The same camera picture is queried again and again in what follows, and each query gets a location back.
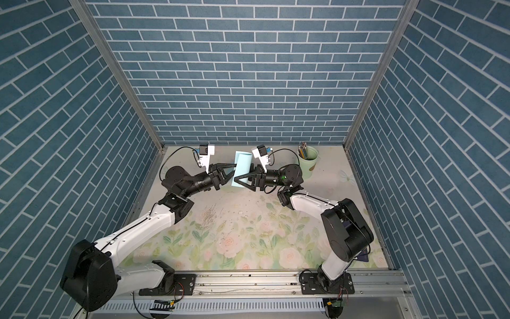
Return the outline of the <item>light blue paper front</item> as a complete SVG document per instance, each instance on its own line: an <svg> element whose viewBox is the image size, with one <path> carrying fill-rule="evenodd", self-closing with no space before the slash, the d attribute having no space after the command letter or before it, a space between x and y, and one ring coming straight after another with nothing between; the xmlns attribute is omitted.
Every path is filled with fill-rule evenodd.
<svg viewBox="0 0 510 319"><path fill-rule="evenodd" d="M252 154L250 152L236 151L235 164L235 178L240 175L248 174L252 164Z"/></svg>

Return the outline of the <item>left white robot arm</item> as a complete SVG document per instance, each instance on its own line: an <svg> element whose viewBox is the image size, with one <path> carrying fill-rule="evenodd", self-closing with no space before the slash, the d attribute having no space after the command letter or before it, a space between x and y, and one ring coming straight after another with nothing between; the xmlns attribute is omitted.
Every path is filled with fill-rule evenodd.
<svg viewBox="0 0 510 319"><path fill-rule="evenodd" d="M150 212L111 235L76 243L71 248L60 286L86 312L103 307L112 297L150 290L168 295L175 290L175 269L161 260L135 271L123 271L122 261L159 232L179 223L191 211L190 197L219 190L235 175L235 164L211 164L208 171L190 175L183 167L167 170L162 181L165 196Z"/></svg>

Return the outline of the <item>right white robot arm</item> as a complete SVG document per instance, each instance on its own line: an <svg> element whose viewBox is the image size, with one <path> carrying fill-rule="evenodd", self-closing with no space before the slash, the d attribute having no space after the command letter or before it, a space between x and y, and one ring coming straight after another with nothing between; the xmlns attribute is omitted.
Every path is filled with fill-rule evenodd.
<svg viewBox="0 0 510 319"><path fill-rule="evenodd" d="M235 177L234 181L251 191L277 187L282 206L322 221L331 252L312 275L313 284L326 294L343 296L349 292L347 270L374 240L371 228L352 200L331 201L306 193L297 164L278 170L265 170L258 165L249 173Z"/></svg>

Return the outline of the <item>green pen cup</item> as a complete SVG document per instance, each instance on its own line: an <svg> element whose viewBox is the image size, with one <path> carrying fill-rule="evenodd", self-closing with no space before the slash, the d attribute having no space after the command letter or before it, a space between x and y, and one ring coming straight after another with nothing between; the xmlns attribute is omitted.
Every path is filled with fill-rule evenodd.
<svg viewBox="0 0 510 319"><path fill-rule="evenodd" d="M311 147L311 146L307 146L307 148L308 148L308 159L303 159L300 156L300 153L298 151L298 156L300 158L299 165L301 168L302 177L304 179L311 178L313 171L316 167L317 160L319 158L319 152L317 151L317 149L315 149L314 147Z"/></svg>

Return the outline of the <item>coloured pencils in cup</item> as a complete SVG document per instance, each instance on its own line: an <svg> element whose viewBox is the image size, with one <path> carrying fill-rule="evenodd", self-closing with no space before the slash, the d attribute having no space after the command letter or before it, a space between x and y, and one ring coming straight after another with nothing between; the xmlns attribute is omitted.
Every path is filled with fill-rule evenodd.
<svg viewBox="0 0 510 319"><path fill-rule="evenodd" d="M308 148L307 148L307 144L306 144L305 142L300 142L300 145L298 146L298 150L299 150L300 156L301 156L304 160L307 160L307 159L308 159Z"/></svg>

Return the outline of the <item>dark blue book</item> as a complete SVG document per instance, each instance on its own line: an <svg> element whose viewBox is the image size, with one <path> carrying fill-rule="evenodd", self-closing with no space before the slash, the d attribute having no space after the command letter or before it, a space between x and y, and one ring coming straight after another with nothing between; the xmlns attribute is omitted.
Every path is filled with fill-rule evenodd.
<svg viewBox="0 0 510 319"><path fill-rule="evenodd" d="M370 252L368 249L364 249L363 251L360 252L360 254L358 254L356 256L355 261L368 263L369 262L369 253Z"/></svg>

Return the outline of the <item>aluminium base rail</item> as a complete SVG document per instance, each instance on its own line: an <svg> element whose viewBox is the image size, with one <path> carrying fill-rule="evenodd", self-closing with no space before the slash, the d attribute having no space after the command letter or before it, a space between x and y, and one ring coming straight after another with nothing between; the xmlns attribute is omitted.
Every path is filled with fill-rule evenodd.
<svg viewBox="0 0 510 319"><path fill-rule="evenodd" d="M277 296L405 296L410 287L401 271L354 269L336 280L316 271L176 271L145 268L100 281L88 292L102 304L131 292L143 296L273 298Z"/></svg>

